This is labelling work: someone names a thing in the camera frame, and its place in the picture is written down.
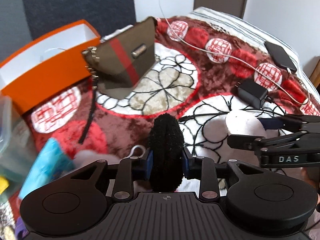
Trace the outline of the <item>black scrubbing sponge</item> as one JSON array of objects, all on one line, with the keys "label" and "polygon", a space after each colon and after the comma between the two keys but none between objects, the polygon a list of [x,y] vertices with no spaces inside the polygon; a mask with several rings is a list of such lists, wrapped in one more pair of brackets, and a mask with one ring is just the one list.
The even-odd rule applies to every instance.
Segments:
[{"label": "black scrubbing sponge", "polygon": [[148,139],[153,155],[149,183],[153,192],[174,192],[182,183],[184,138],[177,119],[159,115]]}]

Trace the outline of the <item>black power adapter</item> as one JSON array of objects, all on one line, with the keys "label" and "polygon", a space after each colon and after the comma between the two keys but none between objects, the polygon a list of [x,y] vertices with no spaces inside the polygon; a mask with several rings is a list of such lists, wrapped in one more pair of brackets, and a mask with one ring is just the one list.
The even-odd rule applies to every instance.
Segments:
[{"label": "black power adapter", "polygon": [[236,85],[236,94],[243,102],[260,109],[268,97],[268,90],[252,79],[245,79]]}]

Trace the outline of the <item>black smartphone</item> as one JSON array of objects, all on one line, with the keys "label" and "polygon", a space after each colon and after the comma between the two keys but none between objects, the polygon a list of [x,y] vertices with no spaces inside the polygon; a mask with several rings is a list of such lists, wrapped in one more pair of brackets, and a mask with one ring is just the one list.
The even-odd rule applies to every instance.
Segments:
[{"label": "black smartphone", "polygon": [[297,68],[281,46],[268,41],[264,42],[264,46],[277,67],[287,70],[288,72],[296,73]]}]

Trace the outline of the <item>striped bed sheet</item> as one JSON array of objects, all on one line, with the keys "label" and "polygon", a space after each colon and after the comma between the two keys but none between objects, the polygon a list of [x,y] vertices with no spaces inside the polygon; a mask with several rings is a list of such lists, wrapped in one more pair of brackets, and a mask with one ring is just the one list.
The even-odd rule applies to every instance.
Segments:
[{"label": "striped bed sheet", "polygon": [[259,48],[263,52],[267,51],[264,46],[265,41],[269,41],[281,46],[289,55],[295,67],[297,68],[298,76],[301,78],[306,77],[297,52],[286,42],[256,27],[255,25],[236,16],[226,14],[224,12],[218,12],[205,7],[199,7],[190,12],[187,16],[189,18],[201,20],[206,23],[218,25],[228,31],[231,35],[242,39],[250,46]]}]

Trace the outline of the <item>red floral blanket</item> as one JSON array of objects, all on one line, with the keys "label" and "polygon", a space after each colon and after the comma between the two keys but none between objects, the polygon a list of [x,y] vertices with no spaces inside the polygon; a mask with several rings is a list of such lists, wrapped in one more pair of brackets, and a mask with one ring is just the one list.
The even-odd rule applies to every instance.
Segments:
[{"label": "red floral blanket", "polygon": [[[24,115],[36,152],[54,138],[71,159],[81,150],[123,158],[145,145],[153,120],[169,113],[182,122],[190,152],[217,163],[244,152],[227,146],[222,122],[242,109],[257,117],[283,113],[319,115],[319,102],[294,74],[276,67],[267,52],[250,46],[218,25],[188,17],[158,21],[156,64],[123,100],[92,96],[89,77]],[[252,79],[268,90],[260,108],[238,98],[236,85]]]}]

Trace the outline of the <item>teal tissue packet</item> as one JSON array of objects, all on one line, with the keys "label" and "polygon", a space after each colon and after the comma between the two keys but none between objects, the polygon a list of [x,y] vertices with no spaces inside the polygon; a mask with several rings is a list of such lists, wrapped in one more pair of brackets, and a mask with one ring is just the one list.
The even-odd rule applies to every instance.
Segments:
[{"label": "teal tissue packet", "polygon": [[63,152],[56,139],[50,138],[34,161],[18,197],[22,200],[32,191],[59,178],[63,172],[73,169],[71,158]]}]

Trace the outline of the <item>brown handbag red stripe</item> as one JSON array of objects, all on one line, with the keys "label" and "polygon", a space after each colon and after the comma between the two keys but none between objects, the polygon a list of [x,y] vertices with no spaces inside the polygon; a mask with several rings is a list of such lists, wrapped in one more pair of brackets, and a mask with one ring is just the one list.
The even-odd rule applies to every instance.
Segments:
[{"label": "brown handbag red stripe", "polygon": [[82,51],[89,69],[97,78],[97,90],[122,100],[156,64],[157,20],[148,17],[114,37]]}]

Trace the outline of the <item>orange cardboard box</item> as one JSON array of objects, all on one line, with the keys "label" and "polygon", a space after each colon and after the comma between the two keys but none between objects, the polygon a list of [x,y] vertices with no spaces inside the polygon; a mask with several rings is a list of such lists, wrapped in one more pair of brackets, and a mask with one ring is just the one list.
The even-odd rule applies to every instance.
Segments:
[{"label": "orange cardboard box", "polygon": [[100,34],[86,20],[42,35],[1,62],[1,94],[24,114],[89,77],[81,52],[99,41]]}]

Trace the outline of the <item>purple cloth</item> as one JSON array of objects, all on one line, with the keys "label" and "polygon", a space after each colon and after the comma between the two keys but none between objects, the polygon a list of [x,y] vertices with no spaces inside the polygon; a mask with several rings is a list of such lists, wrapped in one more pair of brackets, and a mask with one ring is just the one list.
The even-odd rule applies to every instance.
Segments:
[{"label": "purple cloth", "polygon": [[26,228],[23,220],[21,217],[18,217],[16,221],[16,227],[15,227],[15,237],[17,240],[23,240],[25,237],[29,235],[29,230]]}]

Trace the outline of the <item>dark blue felt panel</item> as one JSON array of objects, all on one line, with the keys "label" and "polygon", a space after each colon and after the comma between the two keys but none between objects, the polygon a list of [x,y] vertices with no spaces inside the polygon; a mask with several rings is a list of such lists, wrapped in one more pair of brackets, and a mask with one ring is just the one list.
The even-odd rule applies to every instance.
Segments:
[{"label": "dark blue felt panel", "polygon": [[78,20],[101,35],[136,21],[134,0],[23,0],[33,39]]}]

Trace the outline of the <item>grey felt panel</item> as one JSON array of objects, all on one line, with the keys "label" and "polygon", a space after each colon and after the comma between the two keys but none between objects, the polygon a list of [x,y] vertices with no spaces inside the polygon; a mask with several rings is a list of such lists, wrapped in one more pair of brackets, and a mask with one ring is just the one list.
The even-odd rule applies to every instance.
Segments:
[{"label": "grey felt panel", "polygon": [[25,15],[23,0],[0,2],[0,57],[4,61],[11,54],[33,40]]}]

